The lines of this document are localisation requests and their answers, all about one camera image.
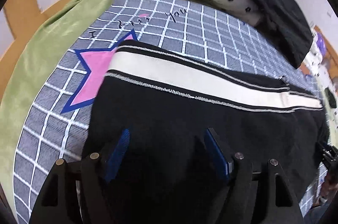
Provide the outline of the black striped sweatpants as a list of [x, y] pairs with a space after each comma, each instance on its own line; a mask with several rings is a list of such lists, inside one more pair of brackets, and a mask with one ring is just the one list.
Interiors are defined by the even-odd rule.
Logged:
[[113, 223], [208, 223], [223, 188], [204, 144], [212, 128], [255, 170], [278, 160], [300, 201], [328, 139], [321, 100], [283, 79], [225, 70], [132, 40], [94, 99], [83, 156], [129, 142], [102, 186]]

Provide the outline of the grey checked star blanket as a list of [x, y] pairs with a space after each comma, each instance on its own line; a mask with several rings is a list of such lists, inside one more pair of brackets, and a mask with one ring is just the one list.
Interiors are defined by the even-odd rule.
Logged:
[[93, 100], [81, 88], [89, 78], [87, 55], [136, 38], [222, 68], [277, 78], [319, 96], [315, 79], [296, 70], [256, 29], [188, 0], [114, 0], [57, 64], [23, 125], [14, 161], [19, 223], [28, 223], [38, 192], [59, 157], [80, 156]]

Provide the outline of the white floral pillow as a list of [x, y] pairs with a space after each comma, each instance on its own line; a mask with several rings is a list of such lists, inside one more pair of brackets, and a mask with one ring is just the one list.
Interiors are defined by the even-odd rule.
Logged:
[[314, 56], [312, 67], [315, 72], [315, 78], [317, 79], [325, 103], [328, 106], [327, 111], [330, 127], [337, 133], [337, 88], [329, 75], [329, 60], [324, 58], [320, 49], [314, 43], [311, 48], [311, 53]]

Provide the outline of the black jacket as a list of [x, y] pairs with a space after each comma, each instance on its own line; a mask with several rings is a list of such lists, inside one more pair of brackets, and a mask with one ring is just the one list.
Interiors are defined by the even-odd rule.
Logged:
[[263, 15], [256, 28], [294, 67], [299, 68], [309, 52], [311, 29], [295, 0], [253, 0]]

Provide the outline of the green bed sheet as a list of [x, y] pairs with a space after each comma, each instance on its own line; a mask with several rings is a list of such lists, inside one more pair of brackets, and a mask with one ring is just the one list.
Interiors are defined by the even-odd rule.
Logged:
[[1, 101], [1, 186], [12, 210], [14, 153], [29, 108], [65, 51], [113, 0], [71, 0], [28, 41]]

